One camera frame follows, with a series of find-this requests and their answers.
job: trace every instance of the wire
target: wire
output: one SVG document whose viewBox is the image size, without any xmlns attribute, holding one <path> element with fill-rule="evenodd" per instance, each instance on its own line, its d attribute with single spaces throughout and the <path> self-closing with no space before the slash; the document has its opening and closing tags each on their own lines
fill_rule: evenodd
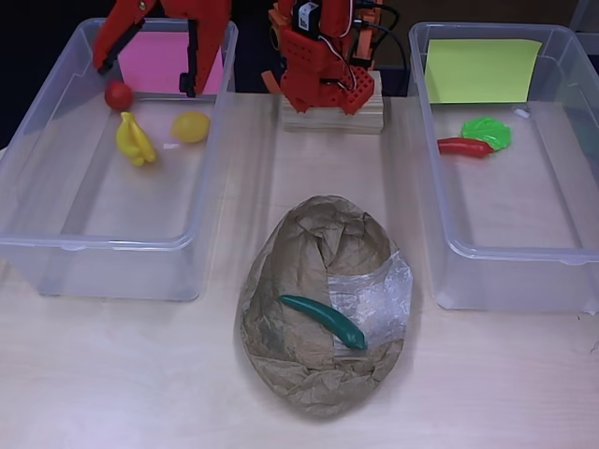
<svg viewBox="0 0 599 449">
<path fill-rule="evenodd" d="M 366 22 L 366 21 L 363 21 L 363 20 L 360 20 L 360 19 L 355 20 L 354 23 L 356 25 L 359 25 L 359 26 L 370 26 L 372 28 L 376 28 L 377 30 L 382 31 L 386 35 L 389 35 L 389 36 L 393 37 L 393 40 L 395 40 L 395 43 L 397 44 L 397 46 L 400 49 L 400 54 L 402 55 L 402 65 L 403 65 L 402 80 L 400 81 L 400 85 L 399 85 L 399 87 L 397 89 L 398 94 L 400 94 L 402 92 L 403 85 L 405 84 L 405 81 L 407 79 L 406 73 L 407 73 L 407 70 L 408 70 L 408 64 L 407 64 L 407 61 L 406 61 L 406 58 L 405 58 L 405 51 L 403 51 L 403 45 L 402 45 L 402 43 L 397 38 L 397 36 L 395 36 L 393 33 L 391 33 L 390 30 L 388 30 L 387 28 L 385 28 L 382 25 L 379 25 L 378 23 Z"/>
<path fill-rule="evenodd" d="M 343 32 L 340 37 L 346 37 L 349 35 L 349 32 L 352 31 L 352 25 L 354 24 L 354 0 L 349 0 L 349 21 L 347 24 L 347 28 Z"/>
<path fill-rule="evenodd" d="M 352 87 L 347 87 L 345 84 L 343 84 L 340 81 L 337 81 L 337 85 L 339 87 L 341 87 L 342 89 L 344 89 L 345 91 L 351 92 L 351 91 L 355 90 L 356 86 L 358 85 L 358 81 L 356 80 L 356 75 L 354 74 L 354 71 L 352 70 L 351 65 L 349 65 L 347 63 L 347 61 L 345 61 L 345 58 L 343 58 L 343 56 L 335 49 L 335 47 L 333 47 L 333 44 L 331 44 L 330 41 L 326 37 L 320 35 L 320 36 L 318 36 L 318 38 L 320 40 L 323 40 L 325 42 L 325 44 L 327 44 L 327 47 L 329 47 L 329 50 L 331 53 L 333 53 L 341 61 L 343 61 L 343 63 L 345 64 L 345 68 L 347 68 L 347 70 L 349 70 L 349 74 L 352 76 Z"/>
<path fill-rule="evenodd" d="M 356 8 L 357 9 L 371 9 L 371 8 L 378 8 L 378 9 L 382 9 L 386 12 L 390 12 L 391 14 L 393 14 L 393 23 L 387 28 L 389 31 L 392 31 L 395 29 L 395 27 L 397 26 L 397 24 L 400 22 L 400 13 L 397 11 L 397 9 L 395 9 L 394 7 L 390 7 L 388 5 L 379 5 L 378 3 L 370 3 L 370 2 L 362 2 L 362 3 L 358 3 L 356 4 Z M 378 47 L 383 43 L 383 41 L 385 40 L 385 38 L 387 37 L 387 34 L 383 34 L 381 37 L 379 37 L 376 42 L 373 43 L 372 49 L 373 49 L 373 53 L 376 52 L 376 49 L 378 49 Z"/>
</svg>

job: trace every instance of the dark background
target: dark background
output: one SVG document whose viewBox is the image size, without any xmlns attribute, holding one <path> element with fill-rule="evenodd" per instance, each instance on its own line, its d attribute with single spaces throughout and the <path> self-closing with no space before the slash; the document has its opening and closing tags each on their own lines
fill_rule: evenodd
<svg viewBox="0 0 599 449">
<path fill-rule="evenodd" d="M 2 120 L 0 148 L 7 146 L 44 79 L 77 25 L 92 17 L 106 17 L 114 0 L 23 0 L 3 6 Z M 577 0 L 387 0 L 402 14 L 397 35 L 407 49 L 407 32 L 417 22 L 543 22 L 568 24 Z M 234 0 L 233 21 L 240 29 L 236 58 L 236 86 L 241 92 L 263 92 L 260 74 L 281 70 L 269 38 L 271 0 Z M 161 17 L 157 8 L 150 17 Z M 377 62 L 396 65 L 397 49 L 388 39 Z"/>
</svg>

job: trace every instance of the white table surface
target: white table surface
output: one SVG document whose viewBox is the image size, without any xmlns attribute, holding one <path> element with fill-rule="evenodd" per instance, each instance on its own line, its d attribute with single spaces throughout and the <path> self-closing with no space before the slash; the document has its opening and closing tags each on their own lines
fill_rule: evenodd
<svg viewBox="0 0 599 449">
<path fill-rule="evenodd" d="M 402 101 L 391 103 L 399 151 Z M 328 422 L 271 393 L 246 360 L 236 317 L 259 245 L 310 195 L 345 195 L 383 225 L 391 214 L 372 137 L 282 133 L 274 110 L 269 95 L 235 98 L 198 300 L 40 297 L 0 266 L 0 447 L 597 449 L 599 316 L 442 310 L 410 200 L 400 208 L 410 238 L 398 243 L 416 291 L 396 368 L 370 400 Z M 276 152 L 257 157 L 273 139 Z"/>
</svg>

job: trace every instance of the yellow paper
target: yellow paper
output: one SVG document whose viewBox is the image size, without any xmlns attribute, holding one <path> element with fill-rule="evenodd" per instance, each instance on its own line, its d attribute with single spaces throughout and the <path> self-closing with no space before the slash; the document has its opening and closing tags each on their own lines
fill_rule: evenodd
<svg viewBox="0 0 599 449">
<path fill-rule="evenodd" d="M 525 39 L 433 39 L 425 72 L 429 100 L 525 102 L 540 48 Z"/>
</svg>

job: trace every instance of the paper bag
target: paper bag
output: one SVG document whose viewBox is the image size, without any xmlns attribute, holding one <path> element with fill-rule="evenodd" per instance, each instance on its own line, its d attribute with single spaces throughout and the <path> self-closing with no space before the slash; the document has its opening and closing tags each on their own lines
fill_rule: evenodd
<svg viewBox="0 0 599 449">
<path fill-rule="evenodd" d="M 344 198 L 313 197 L 278 224 L 250 270 L 241 293 L 243 346 L 275 394 L 311 415 L 334 416 L 368 397 L 392 370 L 411 289 L 409 267 L 379 223 Z M 283 294 L 329 306 L 340 298 L 332 307 L 370 329 L 368 350 L 343 348 L 278 301 Z"/>
</svg>

